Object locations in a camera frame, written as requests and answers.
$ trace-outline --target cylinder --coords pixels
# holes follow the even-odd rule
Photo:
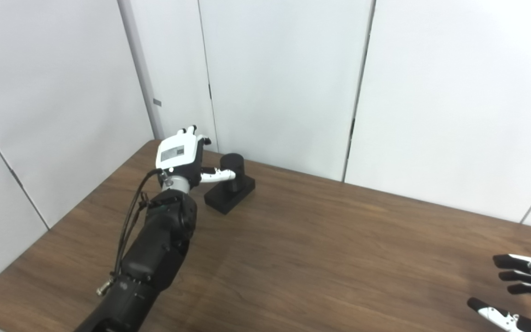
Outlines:
[[[225,154],[221,158],[221,170],[232,170],[235,178],[223,183],[224,189],[232,193],[241,191],[245,187],[245,160],[240,154]]]

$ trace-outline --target robotic hand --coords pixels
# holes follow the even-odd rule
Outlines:
[[[204,145],[211,141],[196,136],[195,131],[196,126],[181,129],[161,142],[156,169],[147,173],[127,212],[112,277],[97,290],[104,298],[75,332],[139,330],[160,292],[175,279],[188,253],[197,213],[196,202],[188,195],[190,189],[202,182],[225,181],[221,183],[224,187],[209,191],[213,200],[208,196],[205,200],[209,206],[226,213],[255,188],[255,181],[244,175],[244,160],[240,155],[225,155],[221,159],[221,166],[226,164],[227,169],[203,168]],[[149,200],[142,188],[153,176],[158,176],[162,192]],[[139,208],[131,219],[139,196]],[[144,208],[145,225],[124,254],[130,233]]]
[[[511,254],[495,255],[493,256],[493,261],[496,267],[511,270],[499,273],[501,280],[521,282],[520,284],[508,286],[508,292],[514,295],[531,293],[531,257]],[[503,330],[531,332],[531,319],[529,318],[492,307],[477,298],[470,298],[468,306],[496,326],[503,328]]]

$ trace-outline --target black block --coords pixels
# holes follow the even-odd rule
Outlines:
[[[227,182],[218,183],[204,195],[206,205],[223,214],[229,213],[232,208],[255,189],[255,179],[245,175],[243,175],[242,181],[244,187],[237,192],[228,190]]]

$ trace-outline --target metal connector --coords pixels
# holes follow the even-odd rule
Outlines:
[[[105,284],[103,284],[100,288],[98,288],[95,292],[97,293],[97,296],[105,296],[105,294],[108,292],[110,287],[114,284],[114,279],[110,279],[109,281],[106,281]]]

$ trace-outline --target brown tabletop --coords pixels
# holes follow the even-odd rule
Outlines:
[[[72,331],[93,311],[158,144],[0,274],[2,330]],[[205,165],[218,160],[205,153]],[[191,191],[198,228],[188,257],[141,332],[498,330],[466,307],[470,296],[531,317],[531,296],[508,294],[491,262],[531,256],[531,227],[257,162],[246,170],[257,189],[227,216],[204,205],[212,185]]]

